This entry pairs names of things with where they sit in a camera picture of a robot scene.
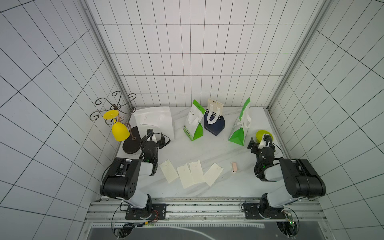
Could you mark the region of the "pink stapler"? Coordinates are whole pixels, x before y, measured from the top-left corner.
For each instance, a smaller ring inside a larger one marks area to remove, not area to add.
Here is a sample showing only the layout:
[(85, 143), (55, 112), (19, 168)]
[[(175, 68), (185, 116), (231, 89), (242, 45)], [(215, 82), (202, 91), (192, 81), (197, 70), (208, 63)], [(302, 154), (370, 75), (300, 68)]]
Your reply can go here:
[(232, 168), (232, 172), (233, 173), (237, 173), (238, 172), (238, 166), (237, 166), (236, 162), (231, 162), (231, 168)]

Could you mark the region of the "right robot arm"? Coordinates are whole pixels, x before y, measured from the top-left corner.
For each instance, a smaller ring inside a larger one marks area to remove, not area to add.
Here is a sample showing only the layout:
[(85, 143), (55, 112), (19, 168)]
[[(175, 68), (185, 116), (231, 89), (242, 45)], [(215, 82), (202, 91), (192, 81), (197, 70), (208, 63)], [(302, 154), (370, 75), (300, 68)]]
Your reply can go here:
[(322, 197), (326, 194), (324, 181), (308, 160), (275, 157), (276, 145), (272, 136), (264, 134), (259, 142), (251, 139), (248, 149), (257, 156), (254, 173), (259, 180), (284, 182), (282, 187), (263, 194), (258, 207), (261, 214), (280, 210), (302, 198)]

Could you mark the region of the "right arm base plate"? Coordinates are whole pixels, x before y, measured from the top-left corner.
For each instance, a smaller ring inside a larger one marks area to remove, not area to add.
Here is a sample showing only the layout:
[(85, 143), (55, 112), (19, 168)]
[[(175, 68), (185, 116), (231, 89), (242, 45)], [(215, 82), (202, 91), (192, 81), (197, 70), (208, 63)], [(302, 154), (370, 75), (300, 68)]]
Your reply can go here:
[(286, 215), (281, 208), (272, 208), (269, 205), (243, 203), (241, 209), (247, 220), (285, 220)]

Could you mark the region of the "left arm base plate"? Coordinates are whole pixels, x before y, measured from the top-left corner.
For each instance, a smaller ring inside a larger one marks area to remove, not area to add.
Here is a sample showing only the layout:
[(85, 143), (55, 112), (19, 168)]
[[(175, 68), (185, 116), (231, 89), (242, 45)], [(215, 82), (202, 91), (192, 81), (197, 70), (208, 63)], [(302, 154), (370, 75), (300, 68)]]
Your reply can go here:
[(151, 204), (146, 206), (144, 209), (129, 207), (126, 210), (125, 219), (135, 221), (164, 220), (166, 218), (166, 213), (166, 204)]

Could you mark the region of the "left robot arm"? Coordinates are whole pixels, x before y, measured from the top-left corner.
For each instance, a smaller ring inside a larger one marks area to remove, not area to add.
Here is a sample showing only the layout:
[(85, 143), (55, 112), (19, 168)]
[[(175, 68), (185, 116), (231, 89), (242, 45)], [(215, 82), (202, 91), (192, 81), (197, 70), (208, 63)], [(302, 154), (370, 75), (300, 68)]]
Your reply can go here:
[(100, 194), (122, 200), (136, 211), (152, 211), (150, 195), (137, 190), (140, 176), (153, 176), (158, 169), (159, 150), (167, 146), (171, 139), (162, 134), (147, 130), (141, 139), (141, 154), (138, 159), (115, 158), (103, 173)]

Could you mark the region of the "white paper bag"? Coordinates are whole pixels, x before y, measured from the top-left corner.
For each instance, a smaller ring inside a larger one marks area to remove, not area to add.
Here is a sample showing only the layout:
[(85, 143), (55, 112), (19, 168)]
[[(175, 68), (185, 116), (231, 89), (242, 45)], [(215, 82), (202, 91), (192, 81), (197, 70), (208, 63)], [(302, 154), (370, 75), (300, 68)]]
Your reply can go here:
[(155, 133), (168, 136), (171, 141), (175, 140), (172, 114), (170, 107), (152, 107), (136, 110), (133, 113), (139, 134), (144, 137), (148, 129)]

